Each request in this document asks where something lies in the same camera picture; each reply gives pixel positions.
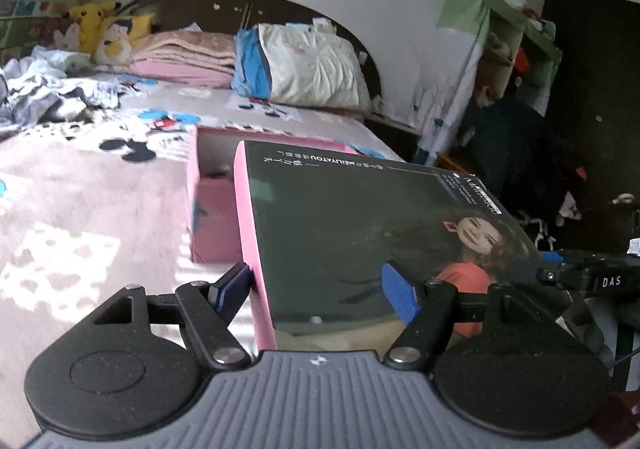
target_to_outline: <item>pink box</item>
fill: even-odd
[[[187,215],[191,260],[195,263],[242,261],[233,164],[242,140],[280,142],[357,154],[342,142],[238,129],[197,127],[187,164]]]

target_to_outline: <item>gray ribbed surface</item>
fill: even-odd
[[[311,361],[325,363],[315,365]],[[47,433],[30,449],[595,449],[585,431],[555,441],[505,439],[440,404],[427,380],[372,353],[266,352],[253,368],[212,379],[180,420],[125,441]]]

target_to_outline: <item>bed headboard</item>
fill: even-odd
[[[153,13],[154,31],[177,30],[196,22],[205,32],[235,34],[241,28],[258,23],[306,23],[315,17],[327,17],[306,6],[287,0],[134,0],[118,12],[123,15]],[[366,60],[362,73],[371,98],[381,95],[380,74],[371,54],[355,35],[340,23],[331,21],[337,34],[347,39],[356,55]]]

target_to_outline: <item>brown blanket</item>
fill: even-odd
[[[157,60],[188,64],[233,74],[236,45],[231,35],[174,30],[149,35],[140,41],[132,61]]]

